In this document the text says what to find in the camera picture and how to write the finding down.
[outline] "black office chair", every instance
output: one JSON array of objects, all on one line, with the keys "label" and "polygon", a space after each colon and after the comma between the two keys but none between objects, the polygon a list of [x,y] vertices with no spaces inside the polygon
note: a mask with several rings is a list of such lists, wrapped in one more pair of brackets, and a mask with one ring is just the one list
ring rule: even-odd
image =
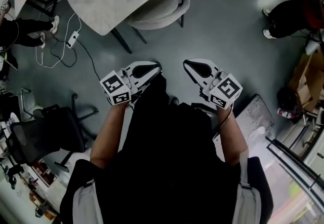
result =
[{"label": "black office chair", "polygon": [[70,156],[86,150],[82,131],[93,138],[93,135],[80,122],[99,112],[95,108],[92,113],[78,118],[75,111],[75,99],[77,95],[73,94],[72,109],[53,105],[39,110],[40,113],[35,120],[13,123],[10,126],[12,134],[6,143],[10,154],[18,164],[33,166],[44,156],[62,148],[70,153],[61,163],[55,162],[55,164],[61,170],[68,172],[65,163]]}]

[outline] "forearm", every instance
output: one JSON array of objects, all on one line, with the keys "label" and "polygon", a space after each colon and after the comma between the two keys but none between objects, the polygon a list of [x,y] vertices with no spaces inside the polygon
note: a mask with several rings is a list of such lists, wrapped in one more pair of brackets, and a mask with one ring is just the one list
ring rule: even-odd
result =
[{"label": "forearm", "polygon": [[113,106],[91,150],[90,162],[104,169],[117,154],[126,106]]},{"label": "forearm", "polygon": [[[230,108],[226,110],[217,108],[218,122],[222,123],[229,113]],[[239,162],[239,155],[248,148],[248,145],[233,113],[220,129],[220,136],[225,162],[234,166]]]},{"label": "forearm", "polygon": [[5,18],[5,15],[6,15],[6,12],[5,11],[2,11],[1,14],[0,14],[0,26],[2,25],[2,22]]},{"label": "forearm", "polygon": [[322,18],[324,19],[324,7],[323,7],[322,0],[318,0],[318,2],[319,2],[320,11],[322,13]]}]

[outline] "power strip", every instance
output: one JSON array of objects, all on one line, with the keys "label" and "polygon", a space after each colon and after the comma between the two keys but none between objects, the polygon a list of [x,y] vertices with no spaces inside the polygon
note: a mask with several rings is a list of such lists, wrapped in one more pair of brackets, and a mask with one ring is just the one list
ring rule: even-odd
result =
[{"label": "power strip", "polygon": [[69,43],[70,45],[67,45],[67,47],[68,47],[68,48],[73,47],[73,45],[74,45],[74,43],[75,43],[75,41],[76,41],[76,39],[77,39],[78,37],[79,37],[79,33],[78,33],[77,31],[73,32],[72,36],[70,37],[70,39],[69,39],[69,41],[68,41],[68,43]]}]

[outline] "person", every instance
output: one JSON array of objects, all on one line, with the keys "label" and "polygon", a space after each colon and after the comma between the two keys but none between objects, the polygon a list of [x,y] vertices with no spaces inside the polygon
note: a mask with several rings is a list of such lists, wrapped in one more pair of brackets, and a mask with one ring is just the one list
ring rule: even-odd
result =
[{"label": "person", "polygon": [[268,39],[284,38],[303,29],[324,28],[322,0],[289,0],[272,11],[263,9],[262,12],[272,23],[269,29],[263,30]]},{"label": "person", "polygon": [[55,16],[53,21],[48,22],[20,18],[10,21],[5,18],[9,9],[8,6],[0,14],[0,46],[8,48],[12,44],[20,44],[26,47],[44,48],[46,45],[44,32],[41,32],[37,38],[32,38],[28,34],[45,30],[49,30],[52,34],[57,32],[59,16]]},{"label": "person", "polygon": [[[234,115],[220,130],[223,162],[211,118],[169,99],[159,74],[137,100],[120,152],[127,103],[111,107],[90,161],[75,164],[60,205],[63,223],[232,223],[239,157],[248,149]],[[230,112],[218,109],[218,120]],[[260,161],[249,161],[248,170],[250,183],[269,189]],[[261,193],[261,199],[266,205],[271,196]],[[271,212],[262,214],[261,223],[267,223]]]}]

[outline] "concrete floor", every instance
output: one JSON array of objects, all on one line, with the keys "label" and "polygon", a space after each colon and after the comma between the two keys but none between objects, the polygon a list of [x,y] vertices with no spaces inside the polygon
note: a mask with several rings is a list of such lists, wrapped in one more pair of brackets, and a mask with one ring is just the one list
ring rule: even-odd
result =
[{"label": "concrete floor", "polygon": [[[262,16],[262,8],[273,8],[285,0],[191,0],[185,15],[185,27],[179,23],[152,31],[142,31],[147,39],[145,45],[133,30],[121,23],[117,29],[133,50],[128,54],[117,40],[108,34],[100,36],[83,23],[79,40],[91,53],[99,76],[102,78],[112,70],[118,70],[136,60],[158,60],[168,81],[168,93],[177,96],[181,102],[202,101],[199,88],[184,71],[182,62],[188,58],[200,57],[213,60],[226,72],[232,73],[244,90],[236,103],[236,108],[244,104],[255,93],[261,95],[275,120],[275,133],[281,129],[286,119],[276,114],[277,91],[287,83],[292,70],[303,52],[304,39],[287,37],[268,40],[262,30],[268,22]],[[24,19],[37,19],[39,12],[25,6],[21,12]],[[56,14],[61,17],[57,38],[63,40],[67,21],[73,10],[66,0],[58,3]],[[40,20],[48,20],[41,15]],[[68,37],[78,30],[79,21],[74,16],[69,25]],[[50,49],[55,40],[47,35],[44,64],[53,65],[57,60]],[[85,125],[97,133],[109,111],[110,105],[93,72],[92,64],[85,50],[76,43],[77,63],[66,68],[61,63],[53,69],[39,66],[35,61],[35,48],[19,45],[12,47],[19,70],[11,70],[8,89],[17,92],[21,87],[32,90],[35,102],[41,106],[58,104],[70,106],[70,96],[77,93],[77,109],[86,112],[86,105],[96,106],[100,113],[85,121]],[[61,55],[63,44],[53,49]],[[65,50],[64,61],[71,64],[74,54]],[[37,57],[41,59],[41,49]],[[131,111],[127,111],[123,138],[127,130]]]}]

